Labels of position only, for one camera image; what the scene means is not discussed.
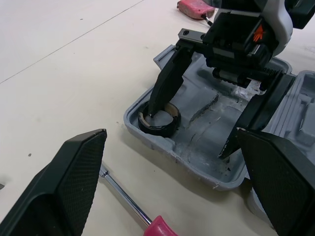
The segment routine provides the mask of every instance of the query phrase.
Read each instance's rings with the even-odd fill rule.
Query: pink object
[[[158,216],[145,230],[143,236],[177,236],[174,231],[163,220],[162,216]]]
[[[177,8],[185,15],[201,20],[201,15],[211,17],[215,11],[215,8],[207,5],[203,0],[180,0],[177,3]]]

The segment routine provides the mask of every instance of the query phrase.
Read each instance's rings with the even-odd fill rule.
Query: white floor
[[[181,236],[275,236],[241,189],[217,192],[131,136],[124,111],[152,86],[153,62],[181,28],[207,26],[177,0],[0,1],[0,220],[62,143],[106,128],[103,162],[143,210]],[[315,70],[315,18],[280,57]],[[139,236],[143,229],[103,183],[84,235]]]

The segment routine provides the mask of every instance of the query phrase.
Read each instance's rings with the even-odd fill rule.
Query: orange label
[[[258,27],[258,29],[256,29],[255,33],[254,33],[254,42],[257,42],[258,40],[261,40],[264,33],[265,32],[262,29],[262,25],[260,25]]]

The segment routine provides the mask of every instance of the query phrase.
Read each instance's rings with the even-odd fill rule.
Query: black textured pad
[[[278,235],[314,235],[314,165],[287,139],[242,129],[237,136],[254,190]]]
[[[5,217],[0,235],[81,235],[93,203],[106,137],[100,129],[66,141]]]

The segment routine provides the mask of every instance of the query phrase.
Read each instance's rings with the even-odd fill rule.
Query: scratched plastic surface
[[[163,68],[173,53],[174,46],[170,46],[154,61]],[[274,59],[269,66],[291,72],[291,67],[279,59]],[[138,112],[149,100],[152,88],[128,108],[124,122],[128,131],[145,145],[183,165],[211,188],[229,190],[238,187],[244,180],[247,174],[245,162],[240,151],[231,156],[229,163],[219,160],[218,155],[257,88],[254,83],[248,89],[242,89],[219,81],[213,78],[212,70],[206,66],[201,54],[193,55],[192,63],[184,74],[184,83],[171,100],[182,115],[179,129],[171,138],[145,134],[138,127]],[[286,98],[265,131],[275,129],[285,101]],[[151,125],[162,125],[169,121],[167,113],[159,112],[149,122]]]

